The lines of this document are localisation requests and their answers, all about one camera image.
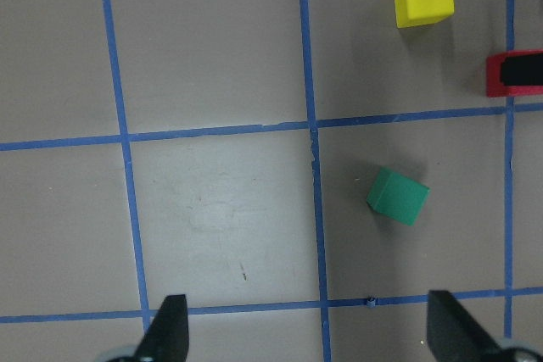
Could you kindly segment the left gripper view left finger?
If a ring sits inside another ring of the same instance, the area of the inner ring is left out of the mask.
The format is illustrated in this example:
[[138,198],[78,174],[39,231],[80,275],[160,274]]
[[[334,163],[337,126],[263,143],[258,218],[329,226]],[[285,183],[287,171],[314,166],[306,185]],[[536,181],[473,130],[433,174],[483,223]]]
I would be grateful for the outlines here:
[[185,294],[165,297],[139,343],[136,361],[184,362],[188,357],[188,304]]

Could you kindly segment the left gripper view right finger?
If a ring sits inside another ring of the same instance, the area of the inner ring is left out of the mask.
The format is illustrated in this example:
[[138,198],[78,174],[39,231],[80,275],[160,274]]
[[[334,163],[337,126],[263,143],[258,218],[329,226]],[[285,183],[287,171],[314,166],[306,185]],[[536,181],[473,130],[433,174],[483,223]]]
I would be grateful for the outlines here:
[[428,292],[426,336],[436,361],[509,360],[509,353],[445,290]]

